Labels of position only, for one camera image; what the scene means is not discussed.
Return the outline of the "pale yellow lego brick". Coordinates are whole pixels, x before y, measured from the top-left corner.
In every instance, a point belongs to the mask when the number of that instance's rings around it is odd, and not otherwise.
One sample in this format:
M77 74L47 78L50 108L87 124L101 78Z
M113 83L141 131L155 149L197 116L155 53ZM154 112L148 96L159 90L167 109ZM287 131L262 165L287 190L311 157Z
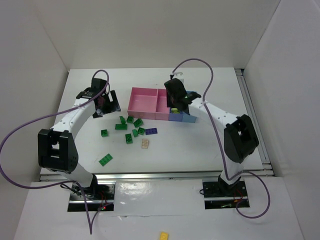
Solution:
M170 112L172 114L180 114L181 113L177 108L171 108Z

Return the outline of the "purple lego brick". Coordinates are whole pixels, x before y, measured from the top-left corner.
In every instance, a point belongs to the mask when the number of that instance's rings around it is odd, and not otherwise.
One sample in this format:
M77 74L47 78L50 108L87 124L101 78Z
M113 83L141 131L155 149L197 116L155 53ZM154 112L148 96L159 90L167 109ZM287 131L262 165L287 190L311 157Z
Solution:
M157 134L157 133L158 133L157 128L147 128L147 129L145 130L145 134L146 134L146 135L155 135L155 134Z

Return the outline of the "beige lego brick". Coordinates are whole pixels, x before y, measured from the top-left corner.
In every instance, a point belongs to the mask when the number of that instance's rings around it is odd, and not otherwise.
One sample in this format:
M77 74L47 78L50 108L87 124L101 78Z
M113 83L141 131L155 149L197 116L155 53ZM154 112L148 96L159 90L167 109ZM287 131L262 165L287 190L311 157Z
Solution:
M141 148L142 149L148 149L148 147L149 147L149 140L146 139L146 138L143 138L141 140Z

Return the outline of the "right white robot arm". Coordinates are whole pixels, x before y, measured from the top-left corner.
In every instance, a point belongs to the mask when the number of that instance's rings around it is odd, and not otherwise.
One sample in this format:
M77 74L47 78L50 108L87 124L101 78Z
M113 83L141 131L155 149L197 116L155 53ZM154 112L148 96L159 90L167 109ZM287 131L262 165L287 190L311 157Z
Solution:
M244 169L244 162L259 145L251 118L237 116L204 101L194 91L187 92L181 80L173 78L164 83L167 106L197 117L212 125L218 146L222 150L223 171L219 181L233 187Z

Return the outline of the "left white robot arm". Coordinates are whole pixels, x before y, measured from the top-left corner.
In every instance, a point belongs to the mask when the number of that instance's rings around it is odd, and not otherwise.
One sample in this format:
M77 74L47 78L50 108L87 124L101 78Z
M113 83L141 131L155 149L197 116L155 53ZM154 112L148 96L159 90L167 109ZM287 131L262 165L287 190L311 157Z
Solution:
M92 188L98 183L95 175L79 163L76 136L90 117L99 118L121 110L116 92L103 91L106 83L106 80L94 77L91 86L76 96L74 110L37 135L39 166L78 182L83 188Z

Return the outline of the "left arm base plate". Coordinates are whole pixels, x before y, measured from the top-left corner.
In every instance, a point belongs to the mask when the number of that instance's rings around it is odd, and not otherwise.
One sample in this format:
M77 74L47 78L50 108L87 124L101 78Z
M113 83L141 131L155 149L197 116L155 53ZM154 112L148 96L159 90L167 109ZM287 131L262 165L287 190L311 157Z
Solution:
M102 189L97 193L85 193L87 208L89 212L114 211L115 184L103 184ZM68 212L85 212L85 201L78 185L73 184L70 190L68 201Z

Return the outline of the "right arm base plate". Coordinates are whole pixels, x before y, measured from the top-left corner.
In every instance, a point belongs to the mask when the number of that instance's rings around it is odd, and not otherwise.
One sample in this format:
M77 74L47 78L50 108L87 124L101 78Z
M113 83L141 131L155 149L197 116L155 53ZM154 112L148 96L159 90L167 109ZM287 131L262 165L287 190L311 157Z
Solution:
M217 181L203 182L199 193L204 198L204 208L212 209L235 209L249 208L247 188L244 181L240 181L235 188L227 193L223 193L218 187Z

